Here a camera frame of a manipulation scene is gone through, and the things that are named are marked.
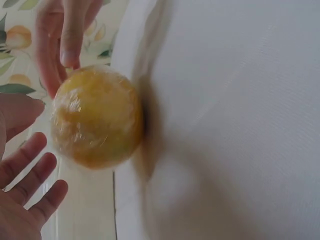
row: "yellow ball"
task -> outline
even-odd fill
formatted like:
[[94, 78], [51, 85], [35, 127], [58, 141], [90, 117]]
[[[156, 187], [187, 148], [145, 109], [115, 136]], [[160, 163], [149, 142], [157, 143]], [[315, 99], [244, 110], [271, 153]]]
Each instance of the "yellow ball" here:
[[51, 135], [59, 152], [90, 169], [121, 163], [143, 136], [143, 113], [129, 80], [111, 68], [73, 73], [52, 105]]

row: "white fabric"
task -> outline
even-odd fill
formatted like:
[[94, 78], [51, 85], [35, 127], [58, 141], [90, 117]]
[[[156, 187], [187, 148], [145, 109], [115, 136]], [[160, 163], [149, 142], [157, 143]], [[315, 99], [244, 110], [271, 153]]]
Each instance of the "white fabric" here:
[[116, 170], [119, 240], [320, 238], [319, 22], [315, 0], [131, 0], [112, 65], [146, 88], [156, 165]]

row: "green leaf pattern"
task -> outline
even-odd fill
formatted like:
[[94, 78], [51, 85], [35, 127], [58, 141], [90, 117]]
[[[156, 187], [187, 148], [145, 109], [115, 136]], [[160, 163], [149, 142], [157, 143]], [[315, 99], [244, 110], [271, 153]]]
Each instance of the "green leaf pattern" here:
[[0, 67], [0, 76], [2, 76], [3, 74], [6, 73], [6, 71], [11, 67], [12, 63], [16, 60], [16, 58], [14, 57], [13, 59], [11, 59], [10, 61], [8, 61], [7, 63], [5, 63], [2, 67]]
[[4, 17], [0, 20], [0, 31], [5, 30], [6, 26], [6, 18], [7, 18], [7, 13], [4, 15]]
[[0, 86], [0, 93], [5, 94], [31, 94], [34, 93], [36, 90], [33, 88], [18, 84], [18, 83], [8, 83], [5, 85]]
[[14, 56], [12, 56], [11, 54], [9, 53], [6, 53], [6, 52], [0, 52], [0, 60], [2, 59], [9, 59], [9, 58], [13, 58]]
[[6, 0], [2, 6], [3, 9], [10, 8], [14, 6], [16, 3], [18, 3], [19, 0]]
[[39, 0], [26, 0], [19, 8], [19, 10], [31, 10], [33, 9], [37, 4]]
[[107, 4], [109, 4], [109, 3], [111, 3], [111, 0], [103, 0], [102, 5], [104, 6], [104, 5], [107, 5]]

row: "palm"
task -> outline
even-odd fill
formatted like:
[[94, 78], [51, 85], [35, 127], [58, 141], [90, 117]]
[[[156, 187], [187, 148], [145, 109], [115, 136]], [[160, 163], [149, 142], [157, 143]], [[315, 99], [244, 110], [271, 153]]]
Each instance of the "palm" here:
[[[5, 188], [40, 153], [47, 141], [36, 133], [17, 152], [0, 163], [0, 188]], [[41, 240], [41, 228], [64, 199], [68, 186], [59, 180], [29, 210], [24, 205], [55, 169], [57, 160], [46, 153], [12, 189], [0, 190], [0, 239]]]
[[7, 232], [1, 239], [41, 239], [37, 221], [32, 214], [21, 205], [15, 203], [3, 191], [0, 191], [0, 203], [0, 226], [5, 228]]

